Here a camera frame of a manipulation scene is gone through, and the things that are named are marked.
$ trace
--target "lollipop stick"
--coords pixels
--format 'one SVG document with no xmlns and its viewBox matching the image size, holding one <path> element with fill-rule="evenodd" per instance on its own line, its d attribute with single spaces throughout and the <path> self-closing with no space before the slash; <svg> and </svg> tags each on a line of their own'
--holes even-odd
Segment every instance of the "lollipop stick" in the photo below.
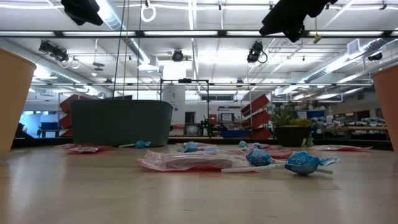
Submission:
<svg viewBox="0 0 398 224">
<path fill-rule="evenodd" d="M 274 164 L 274 165 L 261 166 L 261 167 L 245 167 L 245 168 L 222 169 L 221 172 L 223 172 L 223 173 L 250 172 L 250 171 L 262 171 L 262 170 L 283 169 L 283 168 L 285 168 L 285 164 Z"/>
<path fill-rule="evenodd" d="M 130 147 L 130 146 L 135 146 L 135 144 L 121 145 L 121 146 L 119 146 L 119 147 Z"/>
<path fill-rule="evenodd" d="M 333 174 L 332 170 L 325 170 L 325 169 L 317 169 L 315 172 L 321 172 L 324 174 Z"/>
</svg>

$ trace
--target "cylinder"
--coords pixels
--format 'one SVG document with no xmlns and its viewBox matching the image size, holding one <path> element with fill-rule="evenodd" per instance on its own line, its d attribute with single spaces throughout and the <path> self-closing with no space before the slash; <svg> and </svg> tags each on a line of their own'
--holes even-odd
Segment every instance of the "cylinder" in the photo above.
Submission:
<svg viewBox="0 0 398 224">
<path fill-rule="evenodd" d="M 0 110 L 0 159 L 10 150 L 24 109 L 36 65 L 20 56 L 0 49 L 2 96 Z"/>
<path fill-rule="evenodd" d="M 377 72 L 373 75 L 374 87 L 386 120 L 394 152 L 398 153 L 398 65 Z"/>
</svg>

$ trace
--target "cable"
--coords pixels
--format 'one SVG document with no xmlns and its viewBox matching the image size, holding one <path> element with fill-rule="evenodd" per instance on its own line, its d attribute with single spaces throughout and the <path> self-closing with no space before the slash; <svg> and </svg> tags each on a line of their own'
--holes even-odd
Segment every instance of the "cable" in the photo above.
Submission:
<svg viewBox="0 0 398 224">
<path fill-rule="evenodd" d="M 141 19 L 139 20 L 138 30 L 141 30 Z M 138 56 L 137 56 L 137 58 L 139 58 L 139 56 L 141 54 L 140 46 L 141 46 L 141 38 L 138 38 Z M 138 90 L 139 90 L 139 67 L 137 66 L 137 100 L 138 100 Z"/>
<path fill-rule="evenodd" d="M 120 42 L 122 41 L 122 31 L 123 31 L 123 21 L 124 21 L 124 9 L 126 6 L 126 0 L 123 2 L 123 12 L 122 19 L 120 24 L 120 34 L 119 34 L 119 44 L 118 44 L 118 55 L 116 57 L 116 69 L 114 71 L 114 81 L 113 81 L 113 91 L 112 91 L 112 100 L 114 99 L 114 92 L 116 91 L 116 78 L 118 76 L 118 63 L 119 63 L 119 54 L 120 54 Z"/>
<path fill-rule="evenodd" d="M 126 30 L 129 30 L 129 20 L 130 20 L 130 7 L 127 7 L 127 26 Z M 126 32 L 126 40 L 129 38 L 129 32 Z M 127 43 L 125 44 L 126 48 L 124 49 L 124 73 L 123 73 L 123 95 L 122 99 L 124 99 L 124 89 L 126 85 L 126 70 L 127 70 Z"/>
</svg>

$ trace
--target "black object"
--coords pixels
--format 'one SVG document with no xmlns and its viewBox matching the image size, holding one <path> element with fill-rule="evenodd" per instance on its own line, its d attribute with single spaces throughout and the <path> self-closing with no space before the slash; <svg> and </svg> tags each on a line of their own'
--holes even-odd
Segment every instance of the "black object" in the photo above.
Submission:
<svg viewBox="0 0 398 224">
<path fill-rule="evenodd" d="M 236 80 L 236 83 L 243 83 L 243 80 L 241 78 L 239 78 L 238 80 Z"/>
<path fill-rule="evenodd" d="M 184 59 L 184 54 L 181 50 L 174 50 L 172 60 L 174 62 L 181 62 Z"/>
<path fill-rule="evenodd" d="M 59 46 L 51 44 L 47 40 L 42 40 L 40 44 L 39 51 L 44 54 L 50 54 L 55 60 L 59 62 L 67 62 L 69 61 L 69 55 L 67 54 L 66 49 L 61 49 Z"/>
<path fill-rule="evenodd" d="M 282 146 L 301 147 L 307 142 L 310 131 L 310 127 L 278 127 L 275 137 Z"/>
<path fill-rule="evenodd" d="M 251 49 L 249 50 L 249 55 L 248 55 L 248 62 L 249 63 L 255 63 L 255 62 L 260 62 L 259 58 L 261 54 L 264 54 L 266 56 L 266 60 L 260 63 L 266 63 L 268 61 L 268 56 L 267 54 L 262 50 L 262 42 L 261 41 L 255 41 Z"/>
<path fill-rule="evenodd" d="M 157 100 L 71 100 L 73 142 L 119 146 L 143 140 L 164 146 L 172 109 Z"/>
<path fill-rule="evenodd" d="M 259 32 L 261 35 L 283 32 L 290 41 L 296 42 L 305 30 L 305 17 L 317 17 L 328 3 L 336 2 L 337 0 L 280 0 L 262 20 L 264 26 Z"/>
<path fill-rule="evenodd" d="M 381 60 L 382 58 L 383 58 L 383 54 L 380 52 L 380 53 L 378 53 L 376 55 L 368 57 L 368 60 L 373 62 L 375 60 Z"/>
<path fill-rule="evenodd" d="M 85 22 L 100 26 L 103 21 L 97 12 L 100 10 L 95 0 L 61 0 L 65 13 L 79 26 Z"/>
</svg>

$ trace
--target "pink wrapper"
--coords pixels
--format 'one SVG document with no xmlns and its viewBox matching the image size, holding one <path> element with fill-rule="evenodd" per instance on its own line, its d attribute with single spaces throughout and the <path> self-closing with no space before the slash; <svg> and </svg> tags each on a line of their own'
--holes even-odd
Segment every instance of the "pink wrapper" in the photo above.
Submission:
<svg viewBox="0 0 398 224">
<path fill-rule="evenodd" d="M 242 151 L 198 151 L 165 154 L 147 151 L 137 163 L 159 171 L 189 170 L 193 167 L 210 166 L 220 169 L 251 167 Z"/>
</svg>

